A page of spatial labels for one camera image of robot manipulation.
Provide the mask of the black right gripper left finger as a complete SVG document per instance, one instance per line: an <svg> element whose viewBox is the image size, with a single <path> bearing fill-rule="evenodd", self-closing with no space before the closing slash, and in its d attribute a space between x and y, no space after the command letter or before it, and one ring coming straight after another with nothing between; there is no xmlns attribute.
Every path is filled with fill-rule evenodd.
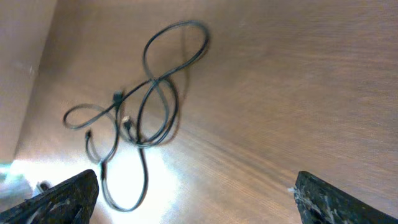
<svg viewBox="0 0 398 224"><path fill-rule="evenodd" d="M91 169L1 212L1 223L89 224L99 195Z"/></svg>

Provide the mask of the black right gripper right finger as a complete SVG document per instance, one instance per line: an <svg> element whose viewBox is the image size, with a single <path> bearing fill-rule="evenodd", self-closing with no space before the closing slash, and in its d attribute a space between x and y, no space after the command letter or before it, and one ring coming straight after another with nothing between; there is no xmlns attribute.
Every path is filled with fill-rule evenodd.
<svg viewBox="0 0 398 224"><path fill-rule="evenodd" d="M303 224L397 224L397 218L369 206L307 171L298 173L293 193Z"/></svg>

